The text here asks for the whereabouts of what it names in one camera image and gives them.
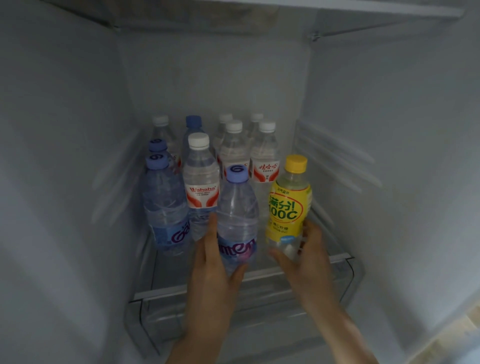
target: yellow bottle cap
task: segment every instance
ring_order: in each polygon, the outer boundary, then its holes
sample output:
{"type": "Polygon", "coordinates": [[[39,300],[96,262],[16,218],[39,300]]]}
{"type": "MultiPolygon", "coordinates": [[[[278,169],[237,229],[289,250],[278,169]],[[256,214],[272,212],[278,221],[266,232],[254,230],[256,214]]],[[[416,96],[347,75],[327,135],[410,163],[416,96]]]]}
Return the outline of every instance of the yellow bottle cap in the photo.
{"type": "Polygon", "coordinates": [[[290,173],[304,173],[307,170],[307,159],[300,154],[290,154],[285,162],[285,170],[290,173]]]}

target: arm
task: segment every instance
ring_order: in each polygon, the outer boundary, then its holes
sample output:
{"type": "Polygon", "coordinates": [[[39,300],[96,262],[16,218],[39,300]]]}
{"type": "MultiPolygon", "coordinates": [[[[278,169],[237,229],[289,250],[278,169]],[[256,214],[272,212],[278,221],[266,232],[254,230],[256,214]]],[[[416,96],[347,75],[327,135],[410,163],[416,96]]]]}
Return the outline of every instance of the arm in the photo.
{"type": "Polygon", "coordinates": [[[230,326],[238,290],[247,266],[229,278],[216,239],[216,214],[208,231],[196,243],[192,275],[187,288],[185,335],[173,346],[167,364],[213,364],[230,326]]]}
{"type": "Polygon", "coordinates": [[[307,242],[298,264],[277,249],[272,249],[270,255],[284,270],[292,290],[330,347],[335,362],[378,364],[336,298],[330,259],[322,244],[322,231],[306,220],[305,234],[307,242]]]}

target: wahaha water bottle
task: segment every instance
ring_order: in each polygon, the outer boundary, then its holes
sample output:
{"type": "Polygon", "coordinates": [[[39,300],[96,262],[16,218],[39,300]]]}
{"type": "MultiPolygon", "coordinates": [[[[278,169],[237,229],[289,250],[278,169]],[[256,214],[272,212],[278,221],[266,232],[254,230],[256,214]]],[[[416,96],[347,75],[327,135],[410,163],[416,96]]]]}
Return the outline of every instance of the wahaha water bottle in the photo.
{"type": "Polygon", "coordinates": [[[280,151],[275,138],[274,121],[261,121],[250,150],[250,179],[260,208],[260,217],[269,215],[268,198],[280,172],[280,151]]]}
{"type": "Polygon", "coordinates": [[[150,154],[166,154],[169,168],[171,168],[175,173],[180,173],[180,167],[175,161],[175,158],[168,152],[167,142],[165,139],[152,139],[148,143],[148,150],[150,154]]]}
{"type": "Polygon", "coordinates": [[[261,113],[253,113],[250,117],[250,124],[247,127],[246,132],[246,143],[247,147],[250,149],[255,137],[260,133],[259,124],[264,119],[264,115],[261,113]]]}
{"type": "Polygon", "coordinates": [[[180,145],[177,137],[168,125],[168,115],[154,116],[152,123],[154,125],[152,139],[163,139],[167,142],[167,150],[180,168],[180,145]]]}
{"type": "Polygon", "coordinates": [[[218,116],[218,128],[212,140],[213,154],[214,157],[217,158],[217,162],[219,162],[219,158],[217,156],[220,153],[220,147],[222,146],[225,133],[227,132],[225,124],[230,121],[233,121],[232,114],[220,114],[218,116]]]}
{"type": "Polygon", "coordinates": [[[187,122],[187,131],[183,135],[181,160],[183,163],[187,160],[190,147],[188,145],[188,136],[193,133],[204,133],[202,129],[202,118],[198,115],[189,115],[185,118],[187,122]]]}
{"type": "Polygon", "coordinates": [[[190,153],[183,166],[183,180],[190,208],[190,224],[195,241],[202,238],[208,227],[210,212],[216,210],[219,195],[219,168],[210,153],[205,133],[188,137],[190,153]]]}
{"type": "Polygon", "coordinates": [[[258,203],[244,165],[227,168],[217,216],[218,247],[230,275],[238,265],[251,263],[257,250],[258,203]]]}
{"type": "Polygon", "coordinates": [[[245,167],[250,165],[250,154],[242,136],[242,122],[234,120],[226,124],[227,133],[220,147],[220,167],[222,178],[227,175],[227,168],[234,164],[241,164],[245,167]]]}
{"type": "Polygon", "coordinates": [[[164,255],[180,255],[190,247],[187,196],[180,174],[168,168],[166,154],[146,158],[142,194],[156,248],[164,255]]]}
{"type": "Polygon", "coordinates": [[[287,156],[285,173],[274,182],[269,196],[270,217],[266,229],[268,244],[290,259],[297,257],[303,236],[303,221],[312,204],[312,189],[305,178],[307,159],[287,156]]]}

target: white bottle cap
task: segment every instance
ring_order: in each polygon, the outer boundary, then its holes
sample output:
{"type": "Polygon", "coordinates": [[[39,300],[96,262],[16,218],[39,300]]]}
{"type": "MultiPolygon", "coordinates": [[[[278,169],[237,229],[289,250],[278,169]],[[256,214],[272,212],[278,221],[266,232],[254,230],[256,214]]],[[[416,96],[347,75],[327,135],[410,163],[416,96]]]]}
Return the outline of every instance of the white bottle cap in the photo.
{"type": "Polygon", "coordinates": [[[205,133],[192,133],[188,136],[188,145],[193,150],[203,150],[210,146],[210,138],[205,133]]]}
{"type": "Polygon", "coordinates": [[[155,126],[168,125],[168,115],[157,115],[152,118],[152,123],[155,126]]]}
{"type": "Polygon", "coordinates": [[[261,121],[260,124],[258,125],[258,130],[260,130],[263,133],[273,133],[276,128],[276,123],[275,121],[261,121]]]}
{"type": "Polygon", "coordinates": [[[264,115],[262,113],[253,113],[250,118],[252,122],[259,122],[260,120],[263,120],[264,115]]]}
{"type": "Polygon", "coordinates": [[[218,116],[218,121],[221,122],[222,124],[233,121],[233,115],[232,114],[220,114],[218,116]]]}
{"type": "Polygon", "coordinates": [[[234,120],[227,123],[227,132],[236,134],[241,133],[242,131],[242,122],[240,120],[234,120]]]}

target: hand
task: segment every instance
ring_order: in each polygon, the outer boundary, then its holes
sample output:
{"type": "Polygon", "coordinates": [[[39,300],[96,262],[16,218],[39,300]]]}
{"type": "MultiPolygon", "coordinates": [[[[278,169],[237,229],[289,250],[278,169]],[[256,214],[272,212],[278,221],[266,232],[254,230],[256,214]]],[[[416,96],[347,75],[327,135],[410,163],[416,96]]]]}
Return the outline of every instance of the hand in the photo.
{"type": "Polygon", "coordinates": [[[210,214],[208,231],[196,245],[187,290],[186,337],[201,342],[219,342],[221,346],[247,265],[238,267],[228,277],[218,249],[215,213],[210,214]]]}
{"type": "Polygon", "coordinates": [[[292,262],[278,249],[271,249],[270,255],[285,272],[305,311],[315,320],[321,320],[332,310],[339,309],[339,302],[333,286],[330,258],[322,244],[322,231],[306,219],[304,236],[307,241],[298,263],[292,262]]]}

